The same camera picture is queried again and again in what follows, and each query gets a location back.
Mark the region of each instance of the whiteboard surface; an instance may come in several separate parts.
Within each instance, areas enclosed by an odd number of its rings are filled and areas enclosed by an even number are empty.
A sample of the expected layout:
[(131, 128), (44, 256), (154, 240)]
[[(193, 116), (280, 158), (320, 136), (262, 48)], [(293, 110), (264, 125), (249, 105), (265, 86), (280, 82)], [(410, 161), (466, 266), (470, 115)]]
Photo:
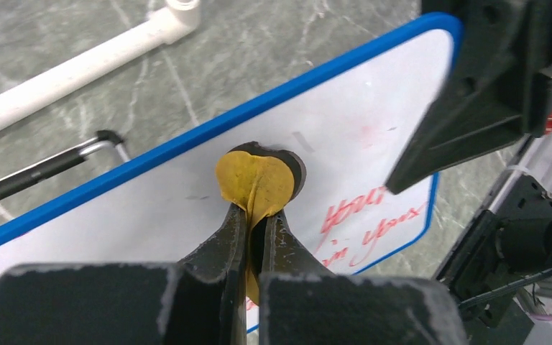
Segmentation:
[[(354, 273), (415, 241), (432, 180), (382, 186), (451, 65), (446, 30), (420, 34), (0, 246), (0, 274), (24, 262), (183, 258), (229, 207), (214, 177), (232, 147), (294, 151), (308, 177), (286, 206), (292, 232), (334, 272)], [(257, 308), (247, 303), (247, 325)]]

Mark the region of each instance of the blue whiteboard frame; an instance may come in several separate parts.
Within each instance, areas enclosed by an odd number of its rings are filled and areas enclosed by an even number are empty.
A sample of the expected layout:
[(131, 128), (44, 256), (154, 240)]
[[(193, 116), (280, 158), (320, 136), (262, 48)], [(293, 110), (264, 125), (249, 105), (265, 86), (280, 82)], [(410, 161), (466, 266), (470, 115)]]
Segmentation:
[[(450, 33), (454, 41), (452, 65), (456, 60), (462, 36), (460, 21), (448, 14), (432, 13), (395, 29), (375, 40), (372, 40), (340, 57), (314, 68), (291, 81), (282, 84), (248, 101), (236, 108), (217, 116), (215, 119), (181, 134), (179, 137), (151, 149), (133, 160), (120, 165), (113, 170), (39, 206), (24, 215), (0, 226), (0, 245), (21, 236), (28, 231), (70, 211), (71, 209), (151, 170), (158, 165), (212, 139), (215, 136), (289, 100), (318, 84), (341, 74), (387, 50), (396, 47), (424, 32), (432, 29), (443, 29)], [(389, 253), (382, 259), (360, 269), (362, 272), (393, 254), (409, 247), (421, 238), (431, 224), (432, 210), (438, 185), (438, 175), (433, 176), (431, 194), (428, 204), (425, 227), (413, 241)]]

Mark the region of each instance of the pvc pipe elbow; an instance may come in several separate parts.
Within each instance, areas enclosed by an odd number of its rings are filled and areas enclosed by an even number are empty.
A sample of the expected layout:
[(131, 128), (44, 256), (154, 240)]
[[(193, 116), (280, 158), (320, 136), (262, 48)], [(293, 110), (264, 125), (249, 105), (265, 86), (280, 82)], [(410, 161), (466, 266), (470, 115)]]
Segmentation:
[(170, 45), (200, 26), (201, 0), (166, 0), (166, 7), (151, 14), (160, 28), (162, 41)]

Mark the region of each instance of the black plastic bracket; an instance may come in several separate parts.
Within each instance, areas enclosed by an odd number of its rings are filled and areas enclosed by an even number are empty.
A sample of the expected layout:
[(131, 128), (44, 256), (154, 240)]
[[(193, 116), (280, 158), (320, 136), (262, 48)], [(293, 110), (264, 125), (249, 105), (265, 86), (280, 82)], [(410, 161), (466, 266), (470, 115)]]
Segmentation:
[[(495, 213), (486, 209), (471, 221), (468, 231), (436, 275), (436, 279), (447, 285), (458, 301), (523, 278), (522, 274), (526, 272), (516, 267), (521, 265), (517, 257), (503, 257), (498, 245), (502, 230), (513, 221), (529, 221), (530, 224), (548, 224), (552, 221), (552, 199), (540, 183), (529, 175), (519, 177)], [(507, 230), (508, 236), (515, 233), (518, 241), (533, 239), (525, 236), (524, 229)], [(545, 267), (541, 267), (539, 263), (534, 267), (535, 272), (543, 268)], [(479, 325), (484, 328), (498, 326), (510, 307), (514, 294), (462, 310), (467, 333), (478, 332), (481, 328)]]
[(464, 40), (450, 78), (386, 186), (400, 193), (423, 178), (543, 135), (552, 113), (552, 1), (423, 1), (456, 15)]

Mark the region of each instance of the white pvc pipe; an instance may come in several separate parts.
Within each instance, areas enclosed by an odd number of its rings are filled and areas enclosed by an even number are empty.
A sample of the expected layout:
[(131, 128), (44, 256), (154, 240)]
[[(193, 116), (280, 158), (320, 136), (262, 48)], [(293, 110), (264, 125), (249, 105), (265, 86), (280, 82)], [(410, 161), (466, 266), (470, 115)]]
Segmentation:
[(200, 0), (166, 0), (145, 23), (0, 94), (0, 131), (200, 24)]

